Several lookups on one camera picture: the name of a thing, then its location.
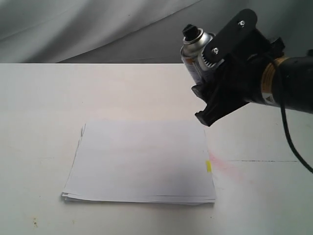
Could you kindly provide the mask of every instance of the black cable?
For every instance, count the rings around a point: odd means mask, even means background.
[[[275,72],[277,74],[277,78],[279,80],[279,101],[280,101],[280,111],[282,114],[282,121],[283,121],[283,127],[285,131],[285,136],[288,142],[288,145],[290,149],[292,150],[293,154],[297,157],[299,162],[307,169],[309,172],[313,173],[313,168],[302,158],[302,156],[298,153],[297,149],[294,147],[293,142],[291,140],[288,123],[287,123],[287,117],[286,117],[286,107],[285,107],[285,97],[284,97],[284,85],[283,85],[283,78],[280,72],[280,68],[278,67],[277,63],[273,58],[271,58],[269,55],[264,54],[264,56],[271,62],[271,64],[275,68]]]

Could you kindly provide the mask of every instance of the spray can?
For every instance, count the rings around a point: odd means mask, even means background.
[[[214,35],[205,33],[203,29],[189,24],[182,31],[183,46],[180,55],[183,63],[186,65],[190,75],[197,85],[205,82],[210,67],[204,61],[202,52],[204,47],[213,39]]]

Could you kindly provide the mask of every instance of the bolt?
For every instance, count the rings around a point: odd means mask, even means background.
[[[219,53],[219,49],[216,47],[216,48],[213,48],[212,49],[212,53],[217,55]]]
[[[244,26],[245,26],[245,21],[239,21],[238,22],[238,25],[241,27],[241,28],[243,28]]]

